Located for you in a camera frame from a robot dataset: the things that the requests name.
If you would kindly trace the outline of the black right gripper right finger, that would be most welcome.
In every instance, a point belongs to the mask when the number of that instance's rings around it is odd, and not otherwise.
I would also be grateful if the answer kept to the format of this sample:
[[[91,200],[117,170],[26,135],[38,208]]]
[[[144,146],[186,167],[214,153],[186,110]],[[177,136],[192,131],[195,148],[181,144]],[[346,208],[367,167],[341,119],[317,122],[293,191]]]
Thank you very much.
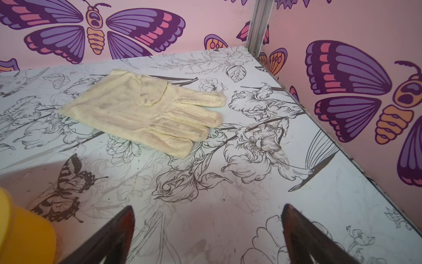
[[[291,204],[284,206],[281,220],[292,264],[357,263]]]

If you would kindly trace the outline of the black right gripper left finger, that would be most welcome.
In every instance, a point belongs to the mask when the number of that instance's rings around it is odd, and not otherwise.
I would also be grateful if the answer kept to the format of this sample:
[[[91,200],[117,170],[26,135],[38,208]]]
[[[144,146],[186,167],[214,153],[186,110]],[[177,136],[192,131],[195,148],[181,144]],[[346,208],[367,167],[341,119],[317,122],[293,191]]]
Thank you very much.
[[[135,228],[132,206],[126,206],[61,264],[124,264]]]

